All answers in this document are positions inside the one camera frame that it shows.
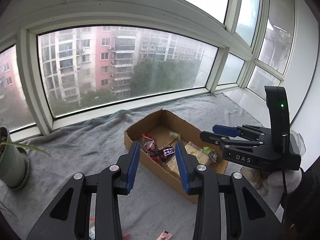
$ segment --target pink building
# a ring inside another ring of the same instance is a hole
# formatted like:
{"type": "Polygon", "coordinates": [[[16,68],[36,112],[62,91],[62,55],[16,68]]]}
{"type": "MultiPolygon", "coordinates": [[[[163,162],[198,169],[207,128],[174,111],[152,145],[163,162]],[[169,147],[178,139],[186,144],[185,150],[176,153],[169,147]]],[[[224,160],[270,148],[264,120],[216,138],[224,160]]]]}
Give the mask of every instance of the pink building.
{"type": "Polygon", "coordinates": [[[96,88],[110,89],[111,85],[111,61],[113,52],[111,51],[114,44],[111,26],[99,26],[96,33],[96,88]]]}

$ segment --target cardboard box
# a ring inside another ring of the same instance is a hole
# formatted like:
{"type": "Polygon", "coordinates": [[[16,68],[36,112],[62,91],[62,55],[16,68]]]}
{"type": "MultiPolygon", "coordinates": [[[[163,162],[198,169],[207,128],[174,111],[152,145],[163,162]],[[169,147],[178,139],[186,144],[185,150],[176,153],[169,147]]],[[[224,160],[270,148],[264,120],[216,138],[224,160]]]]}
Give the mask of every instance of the cardboard box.
{"type": "MultiPolygon", "coordinates": [[[[224,173],[228,165],[228,161],[222,159],[222,153],[219,147],[217,145],[203,142],[200,139],[201,131],[198,128],[194,127],[193,125],[189,124],[185,120],[179,118],[178,116],[167,110],[159,110],[151,113],[140,121],[131,125],[124,132],[124,145],[127,149],[129,149],[133,141],[141,142],[142,133],[147,133],[157,140],[158,147],[164,147],[167,145],[172,145],[173,147],[175,147],[175,144],[178,140],[170,137],[170,131],[179,133],[184,145],[191,141],[193,144],[201,148],[205,146],[213,148],[218,154],[218,159],[216,163],[210,164],[209,167],[217,173],[224,173]]],[[[165,165],[160,165],[153,161],[143,150],[141,150],[139,161],[143,163],[154,174],[156,174],[160,179],[162,179],[167,185],[174,188],[178,193],[180,193],[193,203],[197,203],[198,196],[187,195],[182,188],[181,181],[167,172],[165,169],[165,165]]]]}

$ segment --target tree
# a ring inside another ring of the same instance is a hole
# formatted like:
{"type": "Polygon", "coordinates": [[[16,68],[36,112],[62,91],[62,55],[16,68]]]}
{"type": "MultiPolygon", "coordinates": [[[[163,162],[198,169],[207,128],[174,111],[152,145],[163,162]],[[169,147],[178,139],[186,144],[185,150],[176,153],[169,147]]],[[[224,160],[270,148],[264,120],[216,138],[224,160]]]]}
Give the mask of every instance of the tree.
{"type": "Polygon", "coordinates": [[[131,97],[139,97],[150,94],[150,81],[154,62],[146,59],[134,66],[134,74],[131,79],[131,97]]]}
{"type": "Polygon", "coordinates": [[[67,114],[81,109],[78,101],[69,103],[63,99],[49,99],[49,105],[52,113],[55,116],[67,114]]]}
{"type": "Polygon", "coordinates": [[[110,89],[100,89],[97,91],[88,91],[81,97],[80,105],[82,108],[103,105],[115,101],[116,97],[110,89]]]}
{"type": "Polygon", "coordinates": [[[131,79],[133,97],[192,88],[201,61],[145,60],[134,66],[131,79]]]}

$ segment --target white window sill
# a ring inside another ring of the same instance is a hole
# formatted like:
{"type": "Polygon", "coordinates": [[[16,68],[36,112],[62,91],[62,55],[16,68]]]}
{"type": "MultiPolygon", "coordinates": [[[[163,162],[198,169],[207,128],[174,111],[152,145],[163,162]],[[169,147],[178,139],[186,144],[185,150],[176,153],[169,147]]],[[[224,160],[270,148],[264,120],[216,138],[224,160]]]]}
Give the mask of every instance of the white window sill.
{"type": "Polygon", "coordinates": [[[24,141],[26,139],[36,137],[39,135],[41,135],[41,132],[36,126],[10,133],[10,137],[13,142],[24,141]]]}
{"type": "Polygon", "coordinates": [[[93,110],[78,113],[78,114],[75,113],[67,117],[62,117],[53,122],[52,130],[57,130],[67,125],[81,123],[88,119],[108,116],[119,110],[136,109],[143,106],[151,106],[158,103],[164,103],[164,102],[176,100],[178,98],[186,98],[186,97],[201,95],[205,93],[209,93],[209,91],[206,88],[198,88],[198,89],[179,91],[179,92],[169,93],[164,95],[160,94],[153,97],[141,98],[133,101],[132,101],[132,98],[130,98],[129,99],[130,101],[128,102],[123,102],[118,104],[113,103],[113,104],[110,104],[109,106],[106,105],[105,107],[102,107],[102,108],[93,109],[93,110]]]}

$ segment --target apartment building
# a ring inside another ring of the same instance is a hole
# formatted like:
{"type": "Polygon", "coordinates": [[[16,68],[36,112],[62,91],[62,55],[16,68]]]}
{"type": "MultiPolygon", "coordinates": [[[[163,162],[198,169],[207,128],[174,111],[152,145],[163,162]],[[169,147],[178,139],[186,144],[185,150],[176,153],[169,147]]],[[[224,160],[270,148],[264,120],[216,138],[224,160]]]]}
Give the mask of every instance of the apartment building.
{"type": "Polygon", "coordinates": [[[205,44],[172,33],[139,29],[139,60],[202,60],[205,44]]]}
{"type": "Polygon", "coordinates": [[[96,90],[95,27],[67,29],[39,37],[39,60],[50,99],[68,102],[96,90]]]}
{"type": "Polygon", "coordinates": [[[95,80],[97,89],[110,89],[111,87],[111,61],[113,52],[111,50],[114,44],[114,37],[111,26],[96,27],[96,65],[95,65],[95,80]]]}
{"type": "Polygon", "coordinates": [[[133,66],[138,61],[138,28],[112,27],[113,46],[111,61],[111,91],[117,99],[130,97],[133,66]]]}

